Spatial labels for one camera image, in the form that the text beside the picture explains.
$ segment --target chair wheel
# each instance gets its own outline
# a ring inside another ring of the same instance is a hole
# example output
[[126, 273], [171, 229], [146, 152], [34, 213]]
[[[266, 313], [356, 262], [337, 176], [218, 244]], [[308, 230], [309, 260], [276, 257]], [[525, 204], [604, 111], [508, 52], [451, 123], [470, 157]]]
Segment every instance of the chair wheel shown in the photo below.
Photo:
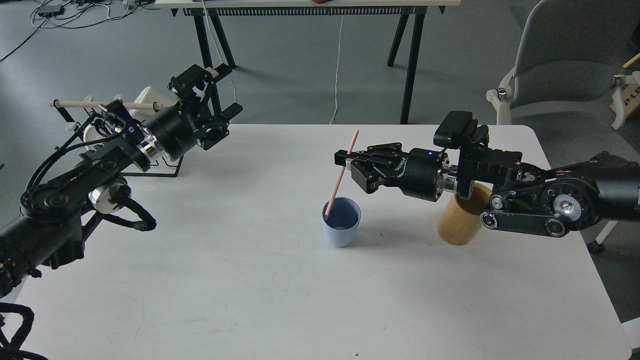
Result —
[[599, 244], [597, 241], [587, 244], [587, 250], [590, 254], [599, 254], [604, 251], [604, 245]]

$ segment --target pink straw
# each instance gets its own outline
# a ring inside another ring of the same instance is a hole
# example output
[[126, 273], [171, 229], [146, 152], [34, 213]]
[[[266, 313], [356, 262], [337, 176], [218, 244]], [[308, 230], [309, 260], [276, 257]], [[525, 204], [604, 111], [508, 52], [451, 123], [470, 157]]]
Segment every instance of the pink straw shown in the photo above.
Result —
[[[351, 139], [351, 145], [349, 145], [349, 150], [347, 150], [347, 155], [351, 154], [351, 150], [353, 150], [354, 144], [356, 144], [356, 138], [358, 138], [358, 133], [360, 130], [356, 130], [353, 134], [353, 139]], [[342, 167], [340, 169], [340, 174], [338, 175], [338, 181], [335, 183], [335, 188], [333, 188], [333, 193], [331, 194], [331, 199], [329, 199], [329, 205], [326, 206], [326, 211], [324, 212], [324, 221], [329, 219], [329, 214], [331, 213], [331, 208], [333, 207], [333, 202], [335, 201], [335, 195], [338, 193], [338, 187], [340, 186], [340, 182], [342, 181], [342, 175], [344, 175], [344, 169], [346, 167]]]

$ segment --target cardboard box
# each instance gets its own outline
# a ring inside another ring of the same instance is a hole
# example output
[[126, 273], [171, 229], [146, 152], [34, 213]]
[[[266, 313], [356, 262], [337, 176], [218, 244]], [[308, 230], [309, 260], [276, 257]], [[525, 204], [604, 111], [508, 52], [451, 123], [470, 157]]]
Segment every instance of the cardboard box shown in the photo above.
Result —
[[[640, 117], [640, 86], [627, 86], [626, 89], [622, 91], [622, 97], [625, 100], [625, 109], [627, 111], [625, 120]], [[616, 112], [613, 103], [609, 107], [613, 112]]]

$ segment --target gray floor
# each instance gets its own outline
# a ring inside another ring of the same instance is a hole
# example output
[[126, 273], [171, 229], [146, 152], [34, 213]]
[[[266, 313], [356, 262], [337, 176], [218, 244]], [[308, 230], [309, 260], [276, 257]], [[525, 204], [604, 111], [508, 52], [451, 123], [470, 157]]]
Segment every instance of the gray floor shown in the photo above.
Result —
[[[463, 0], [440, 15], [429, 8], [417, 69], [410, 123], [439, 124], [451, 110], [472, 111], [495, 123], [484, 93], [513, 66], [526, 16], [535, 0]], [[37, 4], [0, 3], [0, 55], [34, 28]], [[112, 17], [122, 9], [112, 6]], [[87, 12], [74, 25], [102, 20], [106, 9]], [[232, 77], [244, 111], [235, 122], [325, 124], [334, 103], [340, 17], [223, 17], [239, 68]], [[338, 82], [338, 124], [399, 122], [410, 31], [393, 69], [386, 66], [396, 16], [344, 18]], [[633, 49], [621, 54], [623, 63]], [[193, 19], [168, 10], [140, 10], [122, 20], [86, 29], [43, 29], [0, 63], [0, 223], [11, 220], [32, 171], [66, 137], [64, 123], [47, 103], [86, 95], [132, 101], [147, 85], [164, 90], [171, 76], [200, 63]], [[233, 100], [228, 81], [223, 104]], [[587, 104], [554, 103], [515, 109], [514, 123], [531, 126], [553, 166], [584, 161], [601, 150], [640, 161], [640, 122], [619, 130], [608, 95]], [[74, 111], [81, 119], [83, 112]], [[424, 140], [431, 145], [431, 139]], [[61, 163], [69, 166], [73, 159]], [[640, 248], [637, 224], [620, 224], [593, 256], [621, 321], [640, 316]], [[596, 229], [584, 231], [592, 241]]]

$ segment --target gray chair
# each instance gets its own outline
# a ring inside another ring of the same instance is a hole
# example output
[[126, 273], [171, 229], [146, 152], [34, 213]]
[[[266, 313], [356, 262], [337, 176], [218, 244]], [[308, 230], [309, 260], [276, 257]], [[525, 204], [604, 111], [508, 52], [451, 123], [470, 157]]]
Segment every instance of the gray chair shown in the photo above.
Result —
[[638, 84], [640, 72], [614, 77], [614, 64], [639, 22], [638, 0], [542, 0], [527, 19], [515, 66], [498, 89], [486, 93], [497, 123], [511, 123], [511, 108], [592, 101], [612, 90], [617, 113], [612, 126], [620, 127], [622, 87]]

